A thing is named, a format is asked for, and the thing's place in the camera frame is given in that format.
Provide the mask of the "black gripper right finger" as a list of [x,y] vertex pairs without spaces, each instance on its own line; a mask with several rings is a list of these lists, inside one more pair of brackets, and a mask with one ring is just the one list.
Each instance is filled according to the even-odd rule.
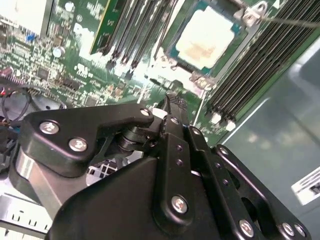
[[185,127],[191,168],[201,176],[219,240],[310,240],[304,224],[226,146],[209,147],[191,126],[179,95],[173,112]]

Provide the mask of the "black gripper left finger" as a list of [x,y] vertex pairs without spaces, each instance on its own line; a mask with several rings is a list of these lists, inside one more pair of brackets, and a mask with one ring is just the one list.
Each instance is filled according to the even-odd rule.
[[22,121],[15,169],[53,221],[73,195],[145,158],[156,163],[152,217],[161,230],[195,221],[190,146],[174,114],[177,96],[139,103],[38,111]]

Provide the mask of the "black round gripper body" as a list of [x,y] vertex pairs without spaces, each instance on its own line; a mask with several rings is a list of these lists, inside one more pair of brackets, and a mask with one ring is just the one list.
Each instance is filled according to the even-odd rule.
[[49,240],[170,240],[152,215],[157,161],[144,158],[69,198]]

